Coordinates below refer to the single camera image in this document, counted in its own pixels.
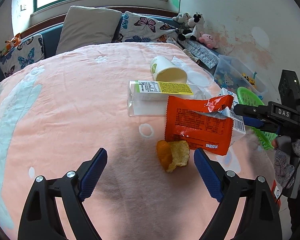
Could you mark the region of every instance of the pink plush toy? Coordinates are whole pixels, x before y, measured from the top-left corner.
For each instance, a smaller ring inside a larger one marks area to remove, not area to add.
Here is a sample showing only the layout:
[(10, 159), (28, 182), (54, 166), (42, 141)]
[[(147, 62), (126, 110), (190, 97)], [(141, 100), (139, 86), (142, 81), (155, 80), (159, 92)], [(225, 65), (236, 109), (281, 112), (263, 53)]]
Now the pink plush toy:
[(209, 49), (217, 49), (219, 48), (213, 37), (209, 34), (204, 34), (203, 32), (200, 32), (200, 38), (199, 42), (203, 43), (207, 46)]

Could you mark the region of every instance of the blue gripper pad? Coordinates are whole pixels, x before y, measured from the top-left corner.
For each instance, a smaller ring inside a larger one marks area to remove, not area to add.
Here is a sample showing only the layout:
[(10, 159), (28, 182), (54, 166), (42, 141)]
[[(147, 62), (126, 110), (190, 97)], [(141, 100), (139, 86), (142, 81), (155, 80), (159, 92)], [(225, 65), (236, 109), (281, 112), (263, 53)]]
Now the blue gripper pad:
[(82, 177), (80, 183), (80, 193), (78, 198), (83, 202), (86, 198), (91, 197), (94, 188), (107, 164), (108, 155), (105, 149), (102, 149), (95, 160), (90, 164), (89, 169)]
[(210, 196), (220, 203), (224, 197), (221, 190), (221, 181), (199, 149), (194, 151), (194, 164), (197, 167)]

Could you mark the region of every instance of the red snack wrapper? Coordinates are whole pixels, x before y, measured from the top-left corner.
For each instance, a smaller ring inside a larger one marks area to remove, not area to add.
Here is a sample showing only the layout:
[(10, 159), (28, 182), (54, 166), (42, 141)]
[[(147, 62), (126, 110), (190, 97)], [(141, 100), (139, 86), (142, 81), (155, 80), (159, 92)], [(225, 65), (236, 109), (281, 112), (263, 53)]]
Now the red snack wrapper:
[(165, 140), (185, 140), (190, 149), (202, 148), (211, 153), (226, 155), (229, 149), (233, 120), (218, 119), (196, 112), (209, 113), (231, 107), (231, 95), (209, 100), (182, 99), (169, 96)]

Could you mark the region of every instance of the green patch on wall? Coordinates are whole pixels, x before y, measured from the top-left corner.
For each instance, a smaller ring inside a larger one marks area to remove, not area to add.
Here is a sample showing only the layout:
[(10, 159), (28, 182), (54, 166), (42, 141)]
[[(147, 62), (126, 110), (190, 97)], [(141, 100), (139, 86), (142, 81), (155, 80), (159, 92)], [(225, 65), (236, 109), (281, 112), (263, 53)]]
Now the green patch on wall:
[(176, 7), (179, 8), (179, 0), (171, 0), (172, 4)]

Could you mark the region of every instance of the metal screw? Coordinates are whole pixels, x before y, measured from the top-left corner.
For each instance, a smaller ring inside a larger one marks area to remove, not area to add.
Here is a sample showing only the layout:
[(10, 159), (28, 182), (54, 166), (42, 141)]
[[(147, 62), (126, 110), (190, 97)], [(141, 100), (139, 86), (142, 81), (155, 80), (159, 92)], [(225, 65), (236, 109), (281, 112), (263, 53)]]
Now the metal screw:
[(74, 171), (69, 171), (69, 172), (67, 173), (67, 177), (68, 177), (68, 178), (72, 178), (74, 175), (75, 175), (75, 172), (74, 172)]
[(259, 177), (258, 177), (258, 180), (259, 180), (260, 182), (265, 182), (265, 181), (266, 181), (265, 177), (262, 177), (262, 176), (259, 176)]
[(235, 172), (234, 171), (227, 171), (227, 175), (229, 177), (234, 177), (235, 176)]
[(41, 182), (41, 181), (43, 181), (43, 177), (42, 176), (38, 176), (38, 177), (36, 177), (35, 181), (36, 182)]

